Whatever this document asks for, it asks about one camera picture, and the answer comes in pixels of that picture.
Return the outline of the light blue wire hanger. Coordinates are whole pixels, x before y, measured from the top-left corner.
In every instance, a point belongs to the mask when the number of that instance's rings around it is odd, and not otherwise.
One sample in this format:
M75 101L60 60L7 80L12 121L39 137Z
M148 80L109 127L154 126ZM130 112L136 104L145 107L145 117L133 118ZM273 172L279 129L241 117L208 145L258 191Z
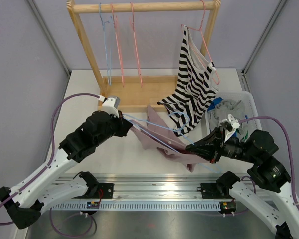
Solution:
M107 83L109 86L112 85L112 42L113 42L113 34L112 34L112 25L114 23L112 16L108 18L108 20L103 20L102 11L101 11L101 3L99 3L99 17L101 20L102 30L103 30L103 39L104 39L104 50L105 50L105 58L106 58L106 66L107 66Z

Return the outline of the mauve tank top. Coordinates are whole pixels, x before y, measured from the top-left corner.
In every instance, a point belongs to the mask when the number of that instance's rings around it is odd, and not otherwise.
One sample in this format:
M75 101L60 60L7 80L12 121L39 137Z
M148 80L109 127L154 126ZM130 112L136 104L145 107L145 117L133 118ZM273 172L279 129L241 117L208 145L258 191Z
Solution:
M147 125L142 126L132 120L131 131L140 141L143 149L156 149L166 159L185 166L189 172L193 172L196 164L205 161L185 150L186 145L168 130L167 124L150 105L147 106Z

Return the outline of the pink wire hanger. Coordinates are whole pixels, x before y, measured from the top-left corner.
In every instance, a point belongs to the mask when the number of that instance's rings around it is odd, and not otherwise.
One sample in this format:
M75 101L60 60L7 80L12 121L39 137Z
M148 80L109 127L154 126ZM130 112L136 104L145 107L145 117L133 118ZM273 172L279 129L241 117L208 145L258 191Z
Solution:
M112 3L110 3L110 7L111 7L111 12L112 12L112 17L113 17L113 25L114 25L114 30L115 30L116 45L117 45L118 58L119 58L120 71L121 71L121 81L122 81L122 86L124 87L125 86L124 69L123 69L123 58L122 58L120 36L119 36L118 18L117 18L117 15L114 14L114 7L113 7Z

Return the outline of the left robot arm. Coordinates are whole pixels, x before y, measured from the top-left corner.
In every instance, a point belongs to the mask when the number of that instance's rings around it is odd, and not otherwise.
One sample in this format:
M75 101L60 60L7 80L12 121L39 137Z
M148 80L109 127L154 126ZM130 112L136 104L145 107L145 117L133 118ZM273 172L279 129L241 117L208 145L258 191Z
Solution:
M93 198L98 181L90 172L80 172L69 183L48 187L64 172L77 166L109 138L125 137L133 125L118 115L95 111L60 143L55 155L19 184L0 188L0 200L19 229L34 224L53 206L72 198Z

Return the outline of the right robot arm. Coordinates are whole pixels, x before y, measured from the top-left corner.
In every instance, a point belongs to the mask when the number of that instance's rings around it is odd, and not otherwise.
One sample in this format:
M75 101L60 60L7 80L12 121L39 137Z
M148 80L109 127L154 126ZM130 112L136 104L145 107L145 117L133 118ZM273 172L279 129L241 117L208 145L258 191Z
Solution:
M291 176L273 156L277 150L266 131L255 130L245 142L240 142L235 137L226 139L221 128L186 147L186 151L210 163L218 162L222 156L251 163L247 174L259 188L267 191L275 208L249 192L242 179L230 171L217 179L217 194L240 201L270 228L275 238L299 239L299 205L293 197Z

